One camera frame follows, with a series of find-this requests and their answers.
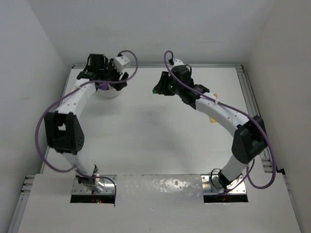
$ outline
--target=yellow object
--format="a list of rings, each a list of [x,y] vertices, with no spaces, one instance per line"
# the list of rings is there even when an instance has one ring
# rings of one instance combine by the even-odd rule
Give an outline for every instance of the yellow object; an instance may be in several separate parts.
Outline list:
[[[211,118],[211,117],[209,117],[209,120],[210,120],[210,122],[212,122],[212,123],[215,123],[215,122],[217,122],[217,121],[215,121],[213,118]]]

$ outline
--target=wall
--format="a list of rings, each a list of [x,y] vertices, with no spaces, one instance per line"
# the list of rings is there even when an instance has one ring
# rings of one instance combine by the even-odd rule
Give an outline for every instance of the wall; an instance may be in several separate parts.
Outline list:
[[[36,122],[61,96],[68,70],[26,0],[0,2],[0,32],[0,232],[6,232],[25,175],[40,171]]]
[[[133,50],[163,63],[173,50],[187,63],[241,63],[274,0],[28,0],[66,64],[90,52]]]
[[[310,11],[309,0],[278,0],[247,66],[303,232],[311,232]]]

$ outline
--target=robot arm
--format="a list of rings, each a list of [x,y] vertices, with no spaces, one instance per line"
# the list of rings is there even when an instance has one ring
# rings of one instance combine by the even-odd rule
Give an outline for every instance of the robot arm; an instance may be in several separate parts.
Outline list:
[[[216,101],[207,100],[188,90],[166,71],[162,72],[160,81],[154,87],[153,93],[165,96],[178,95],[185,104],[212,117],[233,136],[232,156],[218,174],[219,183],[226,189],[239,177],[246,166],[266,148],[266,142],[257,127],[247,117],[217,104],[218,99],[210,93],[209,89],[200,84],[194,84],[189,69],[181,60],[171,60],[170,64],[173,65],[172,73],[181,82]],[[265,130],[264,122],[259,116],[255,116],[254,120]]]
[[[128,73],[123,73],[130,60],[119,54],[114,59],[108,59],[104,55],[90,54],[88,62],[83,71],[77,76],[75,87],[79,88],[54,111],[46,114],[44,118],[46,136],[50,148],[54,148],[62,154],[67,161],[75,166],[77,170],[87,176],[97,173],[96,165],[93,164],[88,155],[81,151],[84,145],[84,134],[79,124],[79,117],[89,98],[95,94],[102,82],[92,82],[81,87],[89,81],[119,81],[127,79]],[[121,90],[126,83],[111,84],[117,91]],[[77,179],[94,190],[97,179],[87,179],[77,175]]]

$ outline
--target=white table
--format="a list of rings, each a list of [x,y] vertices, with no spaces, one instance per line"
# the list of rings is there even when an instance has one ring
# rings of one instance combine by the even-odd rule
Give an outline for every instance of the white table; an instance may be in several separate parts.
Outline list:
[[[101,174],[117,175],[116,207],[70,203],[74,172],[60,174],[45,166],[35,177],[20,233],[300,232],[281,174],[266,190],[246,182],[247,203],[203,203],[200,174],[226,164],[232,137],[179,97],[152,94],[163,70],[139,69],[115,99],[94,95],[79,119],[83,151]],[[66,93],[80,71],[71,70]],[[235,67],[193,68],[192,77],[246,111]],[[59,168],[69,167],[52,149],[47,158]],[[271,177],[259,156],[251,174],[258,184]]]

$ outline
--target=gray wall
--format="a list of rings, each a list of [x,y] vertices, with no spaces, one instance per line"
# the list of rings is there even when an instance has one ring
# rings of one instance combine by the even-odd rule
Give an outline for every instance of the gray wall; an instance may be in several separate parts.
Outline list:
[[[247,66],[303,232],[311,232],[310,12],[310,0],[278,0]]]
[[[133,50],[163,63],[170,49],[187,63],[241,63],[274,0],[28,0],[68,65],[90,52]]]
[[[68,70],[26,0],[0,2],[0,32],[0,232],[6,232],[25,175],[40,169],[36,123],[61,96]]]

